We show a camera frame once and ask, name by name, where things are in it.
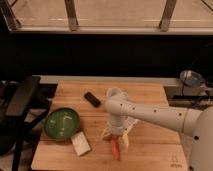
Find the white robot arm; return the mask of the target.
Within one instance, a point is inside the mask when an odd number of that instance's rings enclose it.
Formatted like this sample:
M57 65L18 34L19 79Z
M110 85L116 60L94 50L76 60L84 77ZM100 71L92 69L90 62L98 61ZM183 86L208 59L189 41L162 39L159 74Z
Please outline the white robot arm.
M118 93L107 98L105 110L114 135L124 132L124 117L130 116L191 136L189 171L213 171L213 106L205 110L151 106L130 102L125 93Z

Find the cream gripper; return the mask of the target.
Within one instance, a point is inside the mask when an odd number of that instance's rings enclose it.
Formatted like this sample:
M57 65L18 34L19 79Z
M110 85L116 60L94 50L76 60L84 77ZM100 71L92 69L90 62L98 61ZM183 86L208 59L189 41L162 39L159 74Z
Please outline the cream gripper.
M107 130L104 130L101 138L103 140L109 140L111 138L111 134L112 135L117 135L117 136L121 136L125 131L125 128L123 126L112 126L112 125L108 125L107 126ZM129 137L128 134L123 134L121 136L122 142L124 144L124 146L128 149L129 147Z

